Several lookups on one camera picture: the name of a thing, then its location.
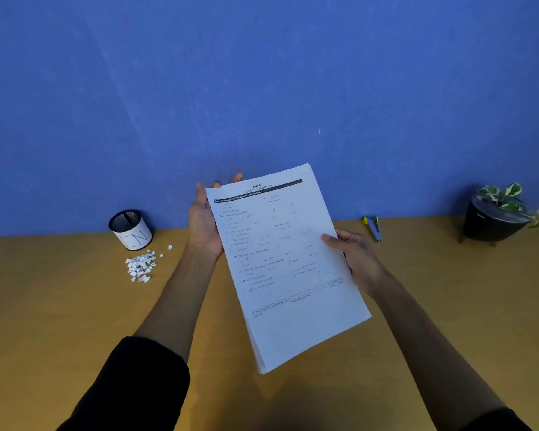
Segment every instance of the hand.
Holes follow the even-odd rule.
[[[231,181],[235,183],[242,179],[243,175],[238,172]],[[212,187],[220,187],[221,183],[216,181]],[[207,254],[215,257],[217,261],[223,253],[222,240],[219,238],[218,229],[211,207],[208,203],[206,189],[198,183],[198,193],[194,203],[190,206],[190,219],[188,221],[190,238],[188,247],[197,251],[206,250]]]
[[[368,239],[363,234],[336,228],[339,239],[322,234],[321,239],[332,248],[340,249],[345,253],[345,260],[351,269],[353,281],[368,295],[374,294],[387,279],[393,278],[388,270],[381,264]]]

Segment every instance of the potted plant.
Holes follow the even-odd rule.
[[[485,186],[472,195],[467,207],[463,235],[473,240],[498,242],[522,229],[539,226],[535,212],[517,198],[521,185],[500,190],[497,186]]]

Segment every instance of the black sleeve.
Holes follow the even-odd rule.
[[[189,385],[179,355],[153,340],[125,337],[58,431],[172,431]]]
[[[489,431],[499,429],[503,431],[531,431],[531,428],[525,425],[517,414],[509,408],[502,408],[485,413],[468,425],[461,428],[460,431]]]

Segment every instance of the forearm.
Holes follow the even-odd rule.
[[[392,277],[384,282],[373,298],[393,332],[436,428],[459,430],[482,414],[503,407],[503,401],[402,285]]]
[[[186,246],[158,302],[134,336],[155,340],[187,362],[196,321],[215,267],[215,256]]]

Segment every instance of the right hand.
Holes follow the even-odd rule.
[[[365,293],[374,294],[383,287],[383,283],[393,278],[375,257],[366,236],[339,228],[336,228],[336,233],[338,239],[327,234],[322,234],[321,239],[328,246],[345,253],[353,281]]]

